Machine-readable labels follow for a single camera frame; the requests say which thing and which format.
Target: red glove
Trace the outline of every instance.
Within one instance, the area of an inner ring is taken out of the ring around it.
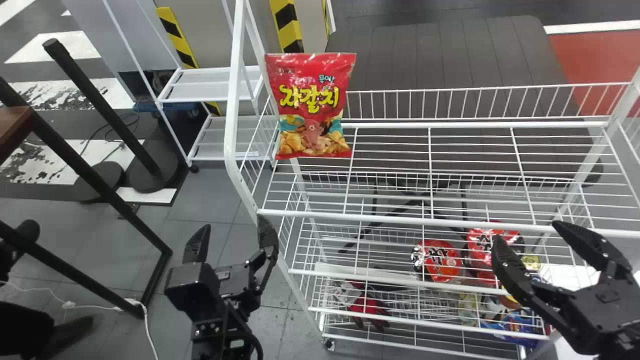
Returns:
[[[344,281],[337,286],[334,296],[340,303],[345,305],[349,311],[354,313],[365,313],[374,315],[391,316],[385,310],[388,307],[382,301],[373,297],[371,287],[367,288],[365,296],[364,285],[359,282]],[[360,329],[364,329],[364,323],[358,316],[353,317],[353,321]],[[369,322],[380,332],[385,332],[385,328],[389,327],[389,322],[385,320],[369,319]]]

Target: white floor marking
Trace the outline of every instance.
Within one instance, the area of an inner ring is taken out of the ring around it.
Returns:
[[[4,63],[37,63],[40,61],[53,61],[44,51],[42,43],[50,38],[57,38],[69,51],[73,59],[97,59],[100,58],[98,50],[82,30],[63,31],[61,33],[41,33],[33,37],[22,49],[18,50]]]
[[[34,1],[36,0],[6,0],[0,4],[0,26],[11,20],[12,17],[23,11]]]
[[[585,22],[582,24],[547,25],[545,31],[548,35],[590,33],[594,31],[620,31],[640,29],[640,20]]]
[[[133,101],[116,78],[91,79],[114,109],[131,109]],[[36,110],[87,110],[93,105],[71,80],[11,83]]]
[[[67,140],[74,150],[80,153],[86,140]],[[117,149],[119,142],[105,140],[91,140],[87,146],[83,159],[89,165],[95,165],[103,160],[115,161],[126,169],[133,160],[133,153],[128,147]],[[48,146],[26,140],[20,148],[0,165],[0,174],[10,183],[28,184],[73,184],[78,175]]]
[[[168,204],[175,196],[178,189],[166,188],[153,193],[140,193],[134,188],[121,187],[116,191],[124,201],[127,202],[155,202],[158,204]]]

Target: blue package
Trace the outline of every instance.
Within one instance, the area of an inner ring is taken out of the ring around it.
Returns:
[[[534,317],[533,313],[529,309],[522,309],[513,311],[507,314],[499,322],[481,320],[480,327],[486,329],[505,330],[513,332],[522,332],[524,334],[539,334],[544,335],[544,326],[542,321],[538,317]],[[514,336],[494,334],[496,338],[508,341],[510,343],[522,345],[528,348],[537,347],[540,340],[516,338]]]

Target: red floor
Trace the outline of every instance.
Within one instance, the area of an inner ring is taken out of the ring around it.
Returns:
[[[629,81],[640,65],[640,30],[550,35],[558,62],[569,83],[610,83]],[[576,89],[574,98],[581,103],[588,88]],[[592,90],[585,100],[582,115],[605,115],[619,88],[612,86],[596,110],[603,89]],[[631,114],[640,104],[637,103]]]

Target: wire rack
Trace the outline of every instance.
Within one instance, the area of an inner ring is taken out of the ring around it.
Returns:
[[[393,215],[414,224],[491,220],[545,230],[560,218],[637,229],[640,204],[611,137],[600,126],[568,124],[578,125],[427,128],[411,135],[356,127],[345,135],[352,158],[279,162],[262,208],[290,211],[304,195],[307,213],[346,220],[402,209]]]
[[[521,240],[512,246],[534,259],[535,278],[571,290],[598,274],[551,221],[612,241],[640,236],[640,72],[621,83],[347,92],[350,158],[276,161],[272,97],[238,146],[245,132],[238,125],[241,34],[246,27],[253,42],[257,31],[246,0],[236,0],[233,24],[225,164],[251,218],[276,225],[278,266],[319,336],[522,359],[510,337],[545,341],[551,329],[528,309],[521,313],[537,331],[483,326],[501,318],[492,317],[492,304],[505,307],[500,299],[509,294],[491,270],[470,261],[468,233],[516,232]],[[456,250],[448,255],[456,261],[440,266],[452,270],[445,280],[412,263],[424,240]],[[336,287],[345,282],[386,312],[352,311],[338,301]],[[390,327],[382,334],[371,320]]]

